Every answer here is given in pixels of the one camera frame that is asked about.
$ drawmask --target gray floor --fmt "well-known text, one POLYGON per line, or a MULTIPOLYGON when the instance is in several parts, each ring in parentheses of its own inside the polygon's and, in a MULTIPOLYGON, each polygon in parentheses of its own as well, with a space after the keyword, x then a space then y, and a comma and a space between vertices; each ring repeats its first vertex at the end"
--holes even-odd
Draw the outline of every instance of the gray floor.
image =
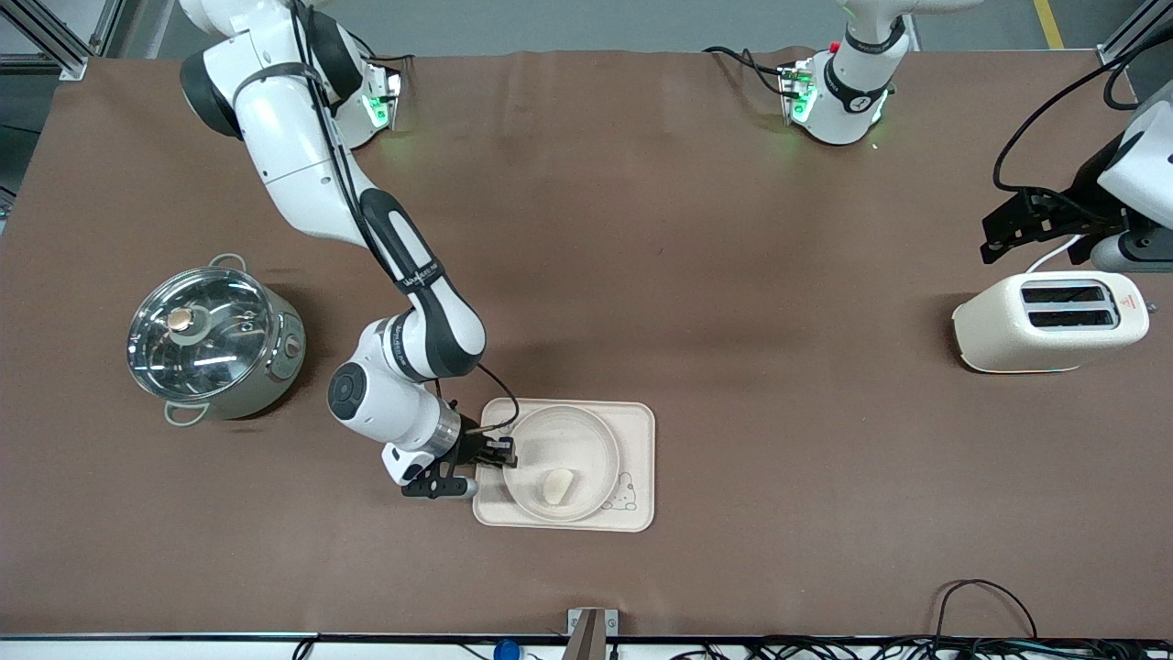
MULTIPOLYGON (((1139 1, 1050 0, 1069 48, 1101 42, 1139 1)), ((337 0, 326 12, 380 53, 425 56, 693 52, 712 45, 773 50, 793 43, 822 47, 843 29, 833 0, 337 0)), ((962 14, 918 16, 916 32, 925 50, 1046 48, 1032 0, 985 0, 962 14)), ((128 0, 113 53, 182 59, 215 41, 188 21, 175 0, 128 0)), ((1152 91, 1173 75, 1173 48, 1147 54, 1137 68, 1135 77, 1148 81, 1138 83, 1138 91, 1152 91)), ((40 129, 56 84, 50 76, 0 75, 0 122, 40 129)), ((19 189, 35 143, 36 135, 0 128, 0 184, 19 189)))

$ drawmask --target glass pot lid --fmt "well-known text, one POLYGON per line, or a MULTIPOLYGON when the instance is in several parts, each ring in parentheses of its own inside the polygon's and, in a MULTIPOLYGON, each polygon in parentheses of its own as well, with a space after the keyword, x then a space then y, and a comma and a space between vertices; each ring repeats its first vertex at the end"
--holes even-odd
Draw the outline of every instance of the glass pot lid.
POLYGON ((161 284, 138 306, 127 363, 148 393, 203 400, 244 380, 265 355, 273 312, 260 284, 224 266, 197 267, 161 284))

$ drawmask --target white toaster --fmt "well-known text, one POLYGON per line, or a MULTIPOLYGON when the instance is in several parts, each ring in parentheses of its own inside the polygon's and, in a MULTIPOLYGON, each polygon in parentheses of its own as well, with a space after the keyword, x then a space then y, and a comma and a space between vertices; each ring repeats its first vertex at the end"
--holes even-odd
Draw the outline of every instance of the white toaster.
POLYGON ((965 365, 988 374, 1069 372, 1148 333, 1148 309, 1127 277, 1094 270, 1013 274, 958 306, 965 365))

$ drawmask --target blue cap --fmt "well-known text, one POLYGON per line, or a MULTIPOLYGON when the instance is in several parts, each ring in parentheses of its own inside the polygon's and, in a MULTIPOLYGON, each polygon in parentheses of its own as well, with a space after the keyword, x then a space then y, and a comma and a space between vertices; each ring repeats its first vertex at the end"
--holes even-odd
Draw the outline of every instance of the blue cap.
POLYGON ((503 639, 493 647, 493 660, 521 660, 521 647, 511 639, 503 639))

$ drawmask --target pot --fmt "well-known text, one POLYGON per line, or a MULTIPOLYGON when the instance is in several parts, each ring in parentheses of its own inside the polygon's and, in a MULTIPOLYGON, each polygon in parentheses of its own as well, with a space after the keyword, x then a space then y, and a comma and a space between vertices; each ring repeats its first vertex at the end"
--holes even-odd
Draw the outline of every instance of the pot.
POLYGON ((239 254, 219 254, 161 284, 135 312, 130 375, 165 402, 163 417, 175 427, 259 413, 301 369, 301 318, 245 268, 239 254), (222 265, 228 260, 240 267, 222 265), (179 411, 194 416, 181 421, 179 411))

